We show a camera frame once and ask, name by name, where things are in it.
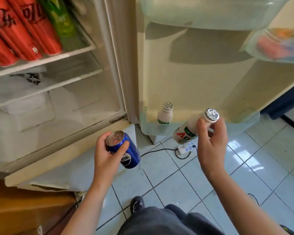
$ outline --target green plastic object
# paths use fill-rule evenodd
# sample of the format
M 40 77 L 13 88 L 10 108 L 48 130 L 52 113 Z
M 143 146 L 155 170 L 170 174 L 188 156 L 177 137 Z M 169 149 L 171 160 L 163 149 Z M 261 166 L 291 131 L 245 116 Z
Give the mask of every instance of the green plastic object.
M 76 35 L 75 26 L 63 0 L 40 0 L 40 2 L 60 37 Z

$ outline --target pepsi can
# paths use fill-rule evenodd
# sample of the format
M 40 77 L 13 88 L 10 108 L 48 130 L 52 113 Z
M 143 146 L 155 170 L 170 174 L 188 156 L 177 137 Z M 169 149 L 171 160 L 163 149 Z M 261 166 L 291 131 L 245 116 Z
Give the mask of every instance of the pepsi can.
M 123 155 L 121 163 L 125 168 L 131 169 L 140 162 L 140 154 L 129 135 L 121 130 L 115 131 L 108 136 L 106 144 L 110 153 L 114 154 L 125 141 L 129 141 L 129 148 Z

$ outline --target white bottle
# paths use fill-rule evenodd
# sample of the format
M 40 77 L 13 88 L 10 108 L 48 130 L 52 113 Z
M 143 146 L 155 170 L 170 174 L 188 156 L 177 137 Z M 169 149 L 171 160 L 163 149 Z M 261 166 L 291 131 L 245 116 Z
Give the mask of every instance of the white bottle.
M 219 113 L 213 108 L 208 108 L 201 115 L 189 119 L 174 131 L 174 140 L 179 144 L 184 144 L 196 138 L 198 136 L 196 124 L 199 118 L 205 120 L 208 129 L 212 123 L 215 123 L 219 119 Z
M 173 105 L 170 102 L 163 104 L 163 107 L 158 112 L 158 122 L 159 124 L 170 124 L 173 118 Z

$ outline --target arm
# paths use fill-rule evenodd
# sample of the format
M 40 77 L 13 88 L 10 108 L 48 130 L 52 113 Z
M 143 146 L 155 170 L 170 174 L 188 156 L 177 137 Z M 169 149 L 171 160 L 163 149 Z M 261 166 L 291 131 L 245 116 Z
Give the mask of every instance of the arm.
M 71 217 L 61 235 L 94 235 L 99 221 L 103 200 L 118 171 L 120 161 L 129 147 L 129 142 L 122 144 L 116 154 L 106 151 L 106 132 L 98 138 L 95 151 L 94 180 L 80 207 Z
M 209 138 L 204 120 L 197 122 L 198 159 L 236 230 L 240 235 L 287 235 L 225 171 L 226 125 L 220 118 L 212 127 Z

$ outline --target forearm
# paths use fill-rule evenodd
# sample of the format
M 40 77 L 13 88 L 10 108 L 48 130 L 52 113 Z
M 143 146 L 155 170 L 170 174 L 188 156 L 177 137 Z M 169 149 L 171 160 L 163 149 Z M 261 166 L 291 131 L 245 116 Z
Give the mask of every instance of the forearm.
M 210 182 L 240 235 L 287 235 L 226 171 L 213 175 Z
M 107 188 L 93 183 L 61 235 L 94 235 Z

